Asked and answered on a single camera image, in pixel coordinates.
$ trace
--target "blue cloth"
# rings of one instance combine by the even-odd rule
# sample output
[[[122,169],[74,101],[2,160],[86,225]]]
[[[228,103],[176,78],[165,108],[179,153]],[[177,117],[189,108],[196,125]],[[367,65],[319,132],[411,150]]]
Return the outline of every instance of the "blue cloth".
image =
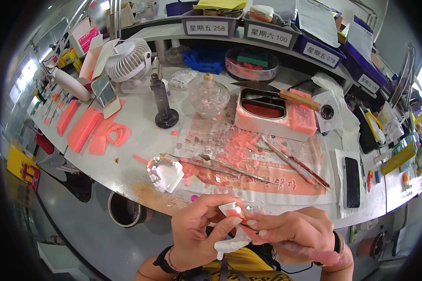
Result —
[[[193,70],[219,75],[225,67],[225,51],[197,47],[183,53],[183,62]]]

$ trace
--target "wrist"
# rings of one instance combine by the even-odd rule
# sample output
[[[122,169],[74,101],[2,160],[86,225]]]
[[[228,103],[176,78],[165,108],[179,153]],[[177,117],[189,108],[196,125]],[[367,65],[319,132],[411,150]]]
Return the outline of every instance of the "wrist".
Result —
[[[169,250],[169,256],[166,255],[166,261],[176,271],[183,272],[190,269],[181,258],[181,254],[178,252],[178,248],[175,246]]]

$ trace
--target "smartphone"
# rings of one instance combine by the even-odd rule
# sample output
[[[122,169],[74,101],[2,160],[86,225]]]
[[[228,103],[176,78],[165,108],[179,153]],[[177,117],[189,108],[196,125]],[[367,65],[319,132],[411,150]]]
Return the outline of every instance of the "smartphone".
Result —
[[[357,160],[344,157],[344,207],[346,209],[356,209],[360,207],[360,172],[358,167]]]

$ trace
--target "white fan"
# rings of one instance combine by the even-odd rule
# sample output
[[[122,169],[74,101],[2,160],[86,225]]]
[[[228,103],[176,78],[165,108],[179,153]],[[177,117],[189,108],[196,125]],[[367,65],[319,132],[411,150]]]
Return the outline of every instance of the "white fan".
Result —
[[[114,47],[105,64],[105,72],[114,82],[123,82],[122,93],[148,93],[152,51],[141,38],[128,39]]]

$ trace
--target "glass jar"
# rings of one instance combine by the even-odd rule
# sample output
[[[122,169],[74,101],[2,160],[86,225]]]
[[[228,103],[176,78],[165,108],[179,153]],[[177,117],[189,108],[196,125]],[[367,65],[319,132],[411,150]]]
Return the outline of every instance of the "glass jar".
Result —
[[[217,117],[230,100],[227,87],[215,81],[210,73],[203,76],[203,82],[191,87],[189,97],[194,109],[204,118]]]

